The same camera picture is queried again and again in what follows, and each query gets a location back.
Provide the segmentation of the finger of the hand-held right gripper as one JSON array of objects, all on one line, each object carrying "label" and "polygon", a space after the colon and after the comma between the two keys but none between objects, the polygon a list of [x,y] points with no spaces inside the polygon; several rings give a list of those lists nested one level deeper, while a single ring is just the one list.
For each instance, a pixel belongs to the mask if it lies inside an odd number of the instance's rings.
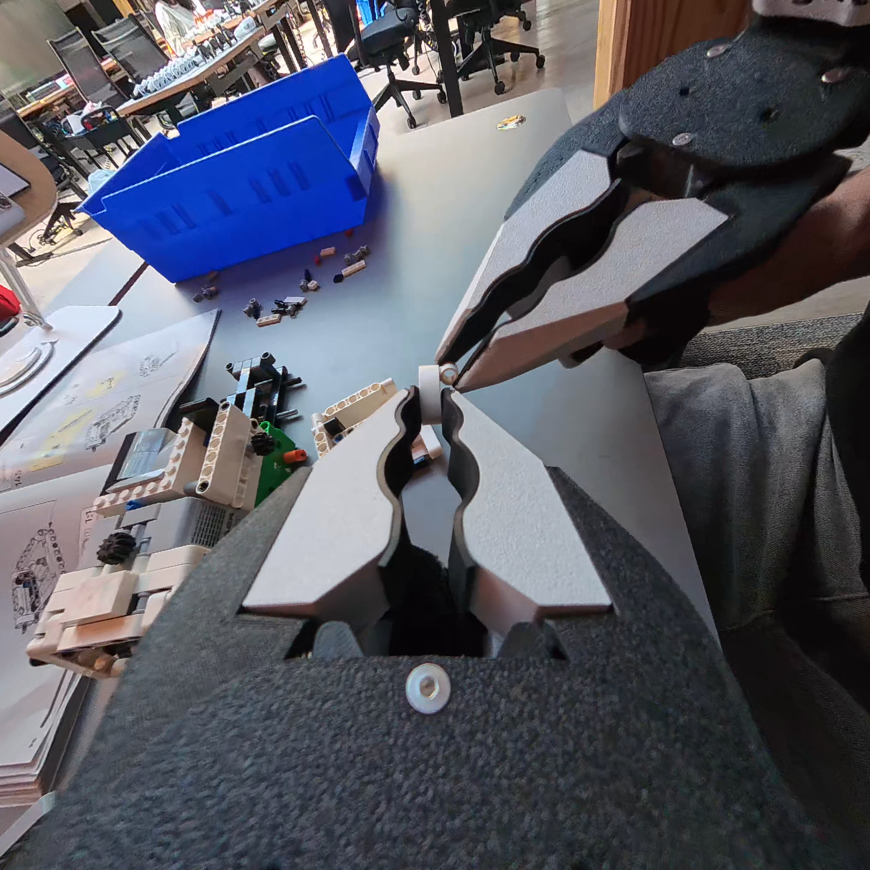
[{"label": "finger of the hand-held right gripper", "polygon": [[726,220],[694,198],[640,204],[618,223],[595,262],[551,285],[527,314],[496,329],[456,389],[500,384],[620,332],[630,296]]},{"label": "finger of the hand-held right gripper", "polygon": [[549,289],[587,265],[604,246],[629,199],[606,158],[577,151],[498,228],[445,331],[435,359],[459,362],[485,347],[504,315],[513,324]]}]

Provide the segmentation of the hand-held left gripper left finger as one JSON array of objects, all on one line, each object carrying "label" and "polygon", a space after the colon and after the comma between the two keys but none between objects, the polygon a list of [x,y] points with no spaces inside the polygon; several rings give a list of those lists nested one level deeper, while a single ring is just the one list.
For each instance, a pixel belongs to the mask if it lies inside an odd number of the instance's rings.
[{"label": "hand-held left gripper left finger", "polygon": [[254,614],[380,619],[386,568],[403,538],[401,493],[414,472],[416,387],[397,391],[315,463],[242,607]]}]

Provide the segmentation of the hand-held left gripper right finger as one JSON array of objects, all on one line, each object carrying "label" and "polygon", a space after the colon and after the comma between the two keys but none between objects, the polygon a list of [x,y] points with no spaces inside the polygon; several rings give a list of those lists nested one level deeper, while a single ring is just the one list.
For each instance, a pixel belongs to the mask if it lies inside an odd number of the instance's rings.
[{"label": "hand-held left gripper right finger", "polygon": [[455,391],[442,392],[448,479],[460,496],[449,577],[491,633],[603,613],[612,599],[544,463]]}]

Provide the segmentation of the small white lego connector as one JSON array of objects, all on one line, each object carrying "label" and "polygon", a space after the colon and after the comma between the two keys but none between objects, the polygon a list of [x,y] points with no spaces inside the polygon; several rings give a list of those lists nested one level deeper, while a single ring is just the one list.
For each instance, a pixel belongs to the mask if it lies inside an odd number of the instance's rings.
[{"label": "small white lego connector", "polygon": [[419,366],[419,402],[423,425],[441,425],[442,392],[453,388],[459,378],[455,363]]}]

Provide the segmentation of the person's right forearm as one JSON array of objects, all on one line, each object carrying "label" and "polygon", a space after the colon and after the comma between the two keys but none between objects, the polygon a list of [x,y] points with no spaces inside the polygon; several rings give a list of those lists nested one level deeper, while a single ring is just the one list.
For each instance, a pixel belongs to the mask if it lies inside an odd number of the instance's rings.
[{"label": "person's right forearm", "polygon": [[801,217],[760,266],[713,291],[708,326],[751,319],[869,274],[869,168]]}]

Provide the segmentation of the white grey green lego vehicle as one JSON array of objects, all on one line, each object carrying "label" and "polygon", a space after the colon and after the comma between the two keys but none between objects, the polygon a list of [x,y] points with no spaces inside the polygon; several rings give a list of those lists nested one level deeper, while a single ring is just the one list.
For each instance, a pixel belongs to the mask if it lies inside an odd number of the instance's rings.
[{"label": "white grey green lego vehicle", "polygon": [[176,430],[125,437],[90,509],[75,571],[59,576],[26,648],[33,667],[118,676],[190,573],[307,460],[279,428],[302,379],[270,353],[226,364],[232,395],[180,406]]}]

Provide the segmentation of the scattered small lego pieces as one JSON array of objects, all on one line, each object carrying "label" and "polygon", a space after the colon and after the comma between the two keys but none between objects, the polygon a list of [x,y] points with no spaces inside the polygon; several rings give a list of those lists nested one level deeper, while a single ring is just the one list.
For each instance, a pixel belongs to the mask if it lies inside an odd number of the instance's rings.
[{"label": "scattered small lego pieces", "polygon": [[371,254],[366,244],[303,246],[211,269],[178,288],[195,305],[235,304],[250,323],[267,327],[297,318],[321,291],[359,275]]}]

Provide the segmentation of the lego instruction booklet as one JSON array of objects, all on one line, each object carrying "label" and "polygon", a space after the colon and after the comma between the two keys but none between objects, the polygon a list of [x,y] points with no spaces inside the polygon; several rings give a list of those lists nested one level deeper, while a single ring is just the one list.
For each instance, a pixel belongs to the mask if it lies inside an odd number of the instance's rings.
[{"label": "lego instruction booklet", "polygon": [[77,716],[80,677],[33,667],[26,647],[58,580],[77,569],[98,497],[125,437],[164,423],[219,317],[199,314],[85,356],[2,447],[2,812],[50,789]]}]

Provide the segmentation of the black office chair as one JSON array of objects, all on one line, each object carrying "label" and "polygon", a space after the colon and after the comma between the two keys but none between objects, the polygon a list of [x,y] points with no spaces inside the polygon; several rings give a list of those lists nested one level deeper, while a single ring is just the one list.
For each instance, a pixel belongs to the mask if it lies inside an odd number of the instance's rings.
[{"label": "black office chair", "polygon": [[365,26],[359,24],[357,17],[352,17],[351,42],[343,53],[361,70],[386,72],[386,84],[372,99],[375,112],[380,112],[387,103],[396,103],[406,115],[407,127],[413,131],[418,128],[418,121],[406,94],[419,101],[423,92],[435,92],[441,104],[447,104],[448,98],[440,82],[407,81],[396,77],[394,66],[409,69],[406,43],[418,31],[419,11],[414,2],[386,6],[381,16]]},{"label": "black office chair", "polygon": [[474,72],[481,71],[483,65],[493,74],[494,93],[501,96],[506,92],[506,83],[499,79],[496,57],[506,55],[513,63],[520,55],[534,55],[536,68],[543,69],[546,57],[536,47],[512,43],[493,36],[493,28],[506,16],[518,15],[522,3],[519,1],[450,1],[445,11],[450,18],[456,18],[459,35],[471,45],[479,34],[481,43],[462,60],[457,69],[460,79],[467,80]]}]

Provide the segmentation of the person's grey pants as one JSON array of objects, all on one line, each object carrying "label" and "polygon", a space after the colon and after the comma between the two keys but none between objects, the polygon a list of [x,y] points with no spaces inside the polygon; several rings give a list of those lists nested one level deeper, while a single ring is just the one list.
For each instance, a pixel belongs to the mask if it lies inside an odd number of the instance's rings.
[{"label": "person's grey pants", "polygon": [[868,563],[825,362],[646,381],[727,662],[817,832],[868,868]]}]

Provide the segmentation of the blue plastic bin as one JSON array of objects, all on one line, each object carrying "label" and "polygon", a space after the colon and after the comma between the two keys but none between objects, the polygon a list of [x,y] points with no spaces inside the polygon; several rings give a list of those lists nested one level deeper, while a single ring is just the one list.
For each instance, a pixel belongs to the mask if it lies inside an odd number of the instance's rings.
[{"label": "blue plastic bin", "polygon": [[80,211],[177,283],[364,222],[379,122],[344,55],[153,136]]}]

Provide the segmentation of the white board stand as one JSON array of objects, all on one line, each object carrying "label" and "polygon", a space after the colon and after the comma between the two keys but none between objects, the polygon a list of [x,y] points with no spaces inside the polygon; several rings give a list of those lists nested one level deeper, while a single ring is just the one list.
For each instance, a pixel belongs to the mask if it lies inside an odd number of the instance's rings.
[{"label": "white board stand", "polygon": [[1,440],[121,318],[115,306],[67,306],[1,356]]}]

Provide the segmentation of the long wooden desk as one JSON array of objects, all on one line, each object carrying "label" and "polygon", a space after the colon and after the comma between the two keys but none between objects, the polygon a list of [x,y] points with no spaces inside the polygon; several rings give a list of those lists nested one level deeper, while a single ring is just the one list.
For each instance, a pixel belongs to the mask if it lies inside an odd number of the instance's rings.
[{"label": "long wooden desk", "polygon": [[244,40],[234,43],[206,63],[169,82],[156,92],[145,93],[116,109],[122,117],[154,115],[168,111],[185,95],[205,97],[206,101],[222,97],[241,85],[245,76],[265,57],[264,45],[277,43],[262,27],[253,30]]}]

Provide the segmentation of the wooden post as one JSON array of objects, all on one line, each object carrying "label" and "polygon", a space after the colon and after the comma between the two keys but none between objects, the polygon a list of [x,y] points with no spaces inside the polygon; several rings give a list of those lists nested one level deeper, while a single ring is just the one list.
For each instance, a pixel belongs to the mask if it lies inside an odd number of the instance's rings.
[{"label": "wooden post", "polygon": [[736,35],[751,10],[750,1],[600,1],[593,108],[692,44]]}]

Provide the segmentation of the white lego beam frame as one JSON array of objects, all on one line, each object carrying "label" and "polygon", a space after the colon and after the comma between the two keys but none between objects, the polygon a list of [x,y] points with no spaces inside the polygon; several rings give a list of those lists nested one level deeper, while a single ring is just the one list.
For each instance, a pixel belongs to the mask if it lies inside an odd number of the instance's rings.
[{"label": "white lego beam frame", "polygon": [[[397,392],[397,386],[388,378],[356,391],[324,411],[310,417],[311,434],[317,458],[327,455],[334,447],[359,429],[366,419]],[[423,425],[411,445],[411,457],[416,468],[424,467],[443,456],[443,447],[430,425]]]}]

